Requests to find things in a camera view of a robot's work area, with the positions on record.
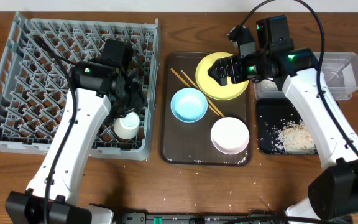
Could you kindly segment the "white plate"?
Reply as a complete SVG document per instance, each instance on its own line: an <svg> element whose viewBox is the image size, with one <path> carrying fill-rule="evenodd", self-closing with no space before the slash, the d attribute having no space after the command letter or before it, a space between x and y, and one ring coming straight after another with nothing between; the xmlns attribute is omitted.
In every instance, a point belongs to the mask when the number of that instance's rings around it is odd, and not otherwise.
<svg viewBox="0 0 358 224"><path fill-rule="evenodd" d="M250 132L241 120L225 117L213 124L210 138L218 151L223 154L235 155L249 145Z"/></svg>

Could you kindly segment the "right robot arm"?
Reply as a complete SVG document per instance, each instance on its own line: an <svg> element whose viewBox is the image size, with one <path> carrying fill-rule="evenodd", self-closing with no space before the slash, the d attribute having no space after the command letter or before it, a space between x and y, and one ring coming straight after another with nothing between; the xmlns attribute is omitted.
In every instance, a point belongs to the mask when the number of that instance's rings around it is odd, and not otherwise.
<svg viewBox="0 0 358 224"><path fill-rule="evenodd" d="M288 207L282 220L330 223L358 212L358 135L326 86L322 56L294 47L283 15L261 19L256 25L256 37L242 25L230 31L239 53L216 60L208 75L221 86L273 81L310 132L323 172L308 186L307 198Z"/></svg>

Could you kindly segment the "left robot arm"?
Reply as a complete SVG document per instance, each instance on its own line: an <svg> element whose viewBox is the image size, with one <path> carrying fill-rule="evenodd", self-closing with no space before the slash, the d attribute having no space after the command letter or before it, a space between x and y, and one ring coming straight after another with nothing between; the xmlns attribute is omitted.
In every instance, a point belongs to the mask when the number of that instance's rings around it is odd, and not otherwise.
<svg viewBox="0 0 358 224"><path fill-rule="evenodd" d="M102 205L77 206L83 171L105 120L125 118L147 104L129 75L134 50L129 42L108 39L99 58L67 70L62 58L38 35L34 40L57 62L68 82L64 113L45 159L26 191L9 193L5 209L13 223L114 223Z"/></svg>

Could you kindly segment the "light blue bowl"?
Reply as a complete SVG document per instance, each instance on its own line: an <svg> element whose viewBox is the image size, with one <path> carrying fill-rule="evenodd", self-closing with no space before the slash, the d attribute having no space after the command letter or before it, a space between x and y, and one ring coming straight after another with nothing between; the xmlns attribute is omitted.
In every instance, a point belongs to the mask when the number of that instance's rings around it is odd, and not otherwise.
<svg viewBox="0 0 358 224"><path fill-rule="evenodd" d="M183 88L173 95L170 109L181 122L195 123L206 114L208 102L205 95L196 88Z"/></svg>

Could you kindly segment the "small white cup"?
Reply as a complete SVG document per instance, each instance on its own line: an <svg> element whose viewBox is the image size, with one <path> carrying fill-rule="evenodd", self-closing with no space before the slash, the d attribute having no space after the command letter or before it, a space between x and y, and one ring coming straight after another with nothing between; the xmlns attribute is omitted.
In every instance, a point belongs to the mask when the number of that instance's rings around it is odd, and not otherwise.
<svg viewBox="0 0 358 224"><path fill-rule="evenodd" d="M121 139L132 139L137 136L140 127L139 115L135 112L127 114L123 118L117 118L113 130Z"/></svg>

